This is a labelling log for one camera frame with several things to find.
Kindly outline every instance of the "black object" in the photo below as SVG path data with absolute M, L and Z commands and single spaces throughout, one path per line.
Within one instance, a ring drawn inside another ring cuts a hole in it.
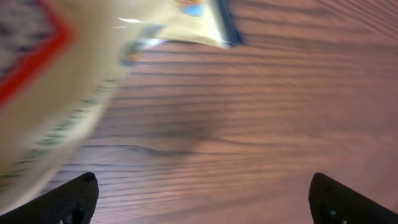
M 398 223 L 398 214 L 325 174 L 313 176 L 308 199 L 314 224 Z
M 98 200 L 98 183 L 85 173 L 0 216 L 1 224 L 89 224 Z

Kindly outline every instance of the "plastic bag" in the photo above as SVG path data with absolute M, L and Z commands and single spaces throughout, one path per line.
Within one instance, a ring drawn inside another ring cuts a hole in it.
M 0 213 L 45 187 L 90 134 L 139 54 L 159 38 L 233 43 L 224 32 L 204 38 L 179 30 L 189 23 L 177 19 L 195 11 L 188 6 L 172 0 L 0 1 Z M 203 15 L 210 9 L 204 6 Z

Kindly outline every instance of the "wood grain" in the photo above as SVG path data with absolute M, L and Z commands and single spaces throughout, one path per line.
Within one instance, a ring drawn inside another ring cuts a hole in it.
M 247 45 L 148 51 L 52 189 L 92 223 L 311 223 L 324 172 L 398 212 L 398 2 L 240 0 Z

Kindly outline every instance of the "wooden surface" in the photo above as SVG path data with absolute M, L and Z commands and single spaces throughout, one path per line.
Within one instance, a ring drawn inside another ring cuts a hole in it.
M 398 212 L 398 2 L 240 0 L 247 45 L 168 43 L 49 189 L 94 172 L 92 223 L 311 223 L 324 172 Z

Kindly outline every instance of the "wooden table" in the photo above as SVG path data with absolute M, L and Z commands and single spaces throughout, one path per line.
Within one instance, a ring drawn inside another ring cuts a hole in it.
M 398 212 L 398 2 L 239 0 L 247 45 L 145 54 L 50 183 L 92 223 L 311 223 L 315 172 Z

